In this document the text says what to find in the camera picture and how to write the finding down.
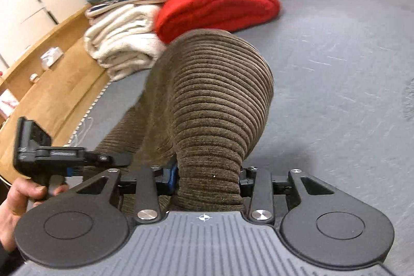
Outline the person's left hand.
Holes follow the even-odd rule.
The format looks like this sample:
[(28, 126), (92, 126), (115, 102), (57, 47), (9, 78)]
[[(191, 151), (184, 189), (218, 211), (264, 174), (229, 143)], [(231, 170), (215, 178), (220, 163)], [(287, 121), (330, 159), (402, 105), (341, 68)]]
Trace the person's left hand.
[(31, 179), (17, 178), (14, 181), (1, 204), (1, 245), (7, 252), (16, 248), (14, 231), (20, 218), (27, 211), (29, 199), (35, 200), (34, 205), (37, 206), (47, 194), (48, 189), (45, 186)]

